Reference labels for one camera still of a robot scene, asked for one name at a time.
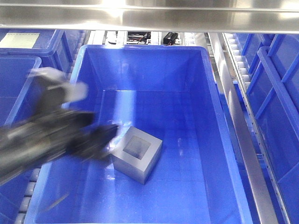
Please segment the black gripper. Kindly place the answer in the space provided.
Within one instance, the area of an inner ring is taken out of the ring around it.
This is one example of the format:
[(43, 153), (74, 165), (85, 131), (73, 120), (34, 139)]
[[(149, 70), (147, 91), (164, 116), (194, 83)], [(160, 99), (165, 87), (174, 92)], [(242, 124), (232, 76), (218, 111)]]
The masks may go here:
[(110, 124), (89, 129), (95, 114), (89, 111), (59, 109), (46, 115), (32, 116), (30, 124), (36, 136), (30, 147), (31, 163), (47, 163), (71, 155), (84, 160), (105, 159), (106, 149), (117, 135), (119, 126)]

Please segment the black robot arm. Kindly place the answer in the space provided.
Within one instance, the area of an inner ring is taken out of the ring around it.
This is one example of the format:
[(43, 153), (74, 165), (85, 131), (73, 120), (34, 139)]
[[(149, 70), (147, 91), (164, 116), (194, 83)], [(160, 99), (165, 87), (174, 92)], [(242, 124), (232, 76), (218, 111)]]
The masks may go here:
[(93, 112), (59, 109), (1, 127), (0, 183), (66, 155), (105, 158), (109, 155), (105, 147), (116, 136), (119, 126), (110, 124), (84, 131), (93, 119)]

